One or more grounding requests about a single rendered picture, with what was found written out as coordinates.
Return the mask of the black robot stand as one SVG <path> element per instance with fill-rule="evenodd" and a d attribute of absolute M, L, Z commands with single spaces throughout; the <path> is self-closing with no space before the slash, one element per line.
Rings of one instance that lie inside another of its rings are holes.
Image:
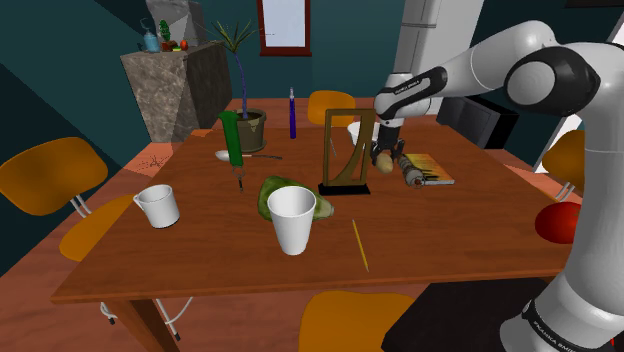
<path fill-rule="evenodd" d="M 505 352 L 501 324 L 546 287 L 539 278 L 433 283 L 387 331 L 384 352 Z"/>

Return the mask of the white tall cup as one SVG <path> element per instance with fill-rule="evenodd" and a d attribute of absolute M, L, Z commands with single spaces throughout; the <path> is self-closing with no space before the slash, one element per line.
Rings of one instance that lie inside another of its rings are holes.
<path fill-rule="evenodd" d="M 290 256 L 301 254 L 309 239 L 315 195 L 304 187 L 286 186 L 269 195 L 267 206 L 282 251 Z"/>

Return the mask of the orange chair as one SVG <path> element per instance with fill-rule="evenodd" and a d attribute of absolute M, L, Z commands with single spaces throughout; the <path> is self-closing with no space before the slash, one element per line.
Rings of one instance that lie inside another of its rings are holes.
<path fill-rule="evenodd" d="M 398 293 L 316 294 L 301 317 L 298 352 L 383 352 L 386 332 L 414 301 Z"/>
<path fill-rule="evenodd" d="M 542 157 L 542 166 L 562 181 L 584 191 L 585 131 L 564 134 Z"/>
<path fill-rule="evenodd" d="M 133 203 L 117 197 L 92 211 L 82 194 L 103 183 L 108 167 L 79 137 L 64 137 L 31 147 L 0 165 L 0 194 L 22 211 L 44 216 L 71 204 L 82 219 L 62 238 L 60 253 L 82 261 Z"/>
<path fill-rule="evenodd" d="M 307 117 L 316 125 L 324 125 L 327 109 L 354 109 L 356 100 L 349 94 L 332 90 L 314 91 L 308 100 Z"/>

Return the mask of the brown frame on black base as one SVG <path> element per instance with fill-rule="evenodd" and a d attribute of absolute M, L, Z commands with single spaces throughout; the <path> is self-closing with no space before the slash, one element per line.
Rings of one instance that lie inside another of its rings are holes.
<path fill-rule="evenodd" d="M 329 179 L 330 139 L 332 118 L 334 116 L 353 115 L 360 117 L 358 138 L 353 153 L 342 171 Z M 361 195 L 369 194 L 366 185 L 367 169 L 371 161 L 371 142 L 376 119 L 374 109 L 327 109 L 324 129 L 323 180 L 318 185 L 319 193 L 326 195 Z"/>

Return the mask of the brown rolling pin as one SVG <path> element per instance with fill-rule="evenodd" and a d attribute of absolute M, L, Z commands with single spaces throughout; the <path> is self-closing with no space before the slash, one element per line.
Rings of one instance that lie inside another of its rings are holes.
<path fill-rule="evenodd" d="M 417 168 L 410 159 L 402 154 L 397 159 L 398 166 L 400 167 L 405 183 L 412 188 L 422 188 L 425 183 L 425 176 L 421 169 Z"/>

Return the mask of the potted plant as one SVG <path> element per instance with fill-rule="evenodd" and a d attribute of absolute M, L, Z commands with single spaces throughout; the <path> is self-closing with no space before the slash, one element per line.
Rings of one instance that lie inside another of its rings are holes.
<path fill-rule="evenodd" d="M 263 123 L 266 120 L 266 114 L 258 111 L 249 111 L 247 98 L 247 83 L 245 72 L 239 58 L 239 48 L 241 44 L 248 39 L 255 30 L 251 28 L 251 20 L 242 30 L 239 30 L 239 24 L 236 24 L 233 31 L 227 25 L 223 25 L 220 21 L 212 23 L 212 27 L 222 40 L 222 46 L 233 54 L 241 78 L 241 108 L 236 110 L 239 116 L 237 121 L 238 132 L 241 142 L 241 150 L 243 152 L 257 152 L 264 147 Z"/>

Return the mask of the white mug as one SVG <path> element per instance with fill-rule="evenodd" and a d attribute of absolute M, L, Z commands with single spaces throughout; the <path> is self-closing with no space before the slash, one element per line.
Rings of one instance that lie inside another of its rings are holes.
<path fill-rule="evenodd" d="M 150 186 L 133 197 L 153 228 L 161 229 L 175 224 L 180 213 L 173 188 L 167 184 Z"/>

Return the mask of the yellow pencil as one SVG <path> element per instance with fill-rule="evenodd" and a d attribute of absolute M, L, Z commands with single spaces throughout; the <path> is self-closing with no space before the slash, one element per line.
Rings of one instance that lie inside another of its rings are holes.
<path fill-rule="evenodd" d="M 359 251 L 360 251 L 360 255 L 361 255 L 364 267 L 365 267 L 367 272 L 370 272 L 368 260 L 367 260 L 367 257 L 366 257 L 366 254 L 365 254 L 365 251 L 364 251 L 364 248 L 363 248 L 363 244 L 362 244 L 362 241 L 361 241 L 361 237 L 360 237 L 359 230 L 358 230 L 357 224 L 355 222 L 355 219 L 352 219 L 351 222 L 352 222 L 352 227 L 353 227 L 353 230 L 354 230 L 354 233 L 355 233 L 356 241 L 357 241 L 357 244 L 358 244 L 358 248 L 359 248 Z"/>

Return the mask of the red tomato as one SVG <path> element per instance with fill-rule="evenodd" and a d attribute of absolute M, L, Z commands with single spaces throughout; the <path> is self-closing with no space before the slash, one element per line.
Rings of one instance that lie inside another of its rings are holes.
<path fill-rule="evenodd" d="M 580 209 L 580 204 L 567 201 L 546 206 L 535 218 L 537 234 L 552 243 L 571 244 Z"/>

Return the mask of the black cabinet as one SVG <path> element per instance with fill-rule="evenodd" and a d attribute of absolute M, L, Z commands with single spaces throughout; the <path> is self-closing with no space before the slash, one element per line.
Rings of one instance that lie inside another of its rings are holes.
<path fill-rule="evenodd" d="M 481 149 L 503 149 L 519 114 L 480 96 L 447 97 L 436 121 L 447 125 Z"/>

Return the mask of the green avocado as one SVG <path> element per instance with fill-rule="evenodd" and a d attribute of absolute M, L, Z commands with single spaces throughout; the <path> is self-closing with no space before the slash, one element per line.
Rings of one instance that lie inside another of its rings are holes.
<path fill-rule="evenodd" d="M 267 177 L 264 180 L 260 188 L 259 194 L 258 194 L 257 209 L 258 209 L 259 215 L 263 219 L 269 222 L 272 221 L 271 214 L 267 205 L 267 201 L 268 201 L 270 194 L 286 186 L 303 187 L 303 188 L 310 190 L 314 194 L 314 196 L 316 197 L 316 206 L 315 206 L 315 211 L 313 215 L 314 221 L 327 219 L 334 214 L 334 206 L 328 200 L 326 200 L 323 196 L 321 196 L 316 190 L 313 190 L 312 188 L 298 181 L 295 181 L 293 179 L 272 175 L 272 176 Z"/>

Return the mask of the red framed window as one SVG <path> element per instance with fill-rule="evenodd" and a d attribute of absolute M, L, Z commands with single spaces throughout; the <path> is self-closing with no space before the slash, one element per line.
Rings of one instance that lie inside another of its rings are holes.
<path fill-rule="evenodd" d="M 256 0 L 261 56 L 309 57 L 310 0 Z"/>

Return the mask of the yellow book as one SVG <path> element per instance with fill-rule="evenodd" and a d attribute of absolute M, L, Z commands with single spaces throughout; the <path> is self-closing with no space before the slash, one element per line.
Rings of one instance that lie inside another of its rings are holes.
<path fill-rule="evenodd" d="M 452 185 L 455 179 L 429 154 L 407 154 L 406 157 L 424 176 L 425 186 Z"/>

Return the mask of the marble cabinet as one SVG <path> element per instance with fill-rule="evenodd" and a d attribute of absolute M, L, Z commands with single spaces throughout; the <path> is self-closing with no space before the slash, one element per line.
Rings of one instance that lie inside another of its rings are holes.
<path fill-rule="evenodd" d="M 232 99 L 226 50 L 206 37 L 201 4 L 145 0 L 146 48 L 121 62 L 153 142 L 182 142 L 209 129 Z"/>

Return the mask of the green corkscrew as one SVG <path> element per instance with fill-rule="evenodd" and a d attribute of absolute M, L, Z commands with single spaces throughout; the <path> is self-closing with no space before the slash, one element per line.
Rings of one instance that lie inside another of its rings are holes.
<path fill-rule="evenodd" d="M 244 188 L 242 178 L 245 175 L 245 171 L 243 169 L 244 163 L 237 126 L 239 116 L 233 111 L 223 111 L 218 114 L 218 118 L 222 122 L 229 163 L 232 166 L 232 173 L 238 180 L 240 192 L 243 192 Z"/>

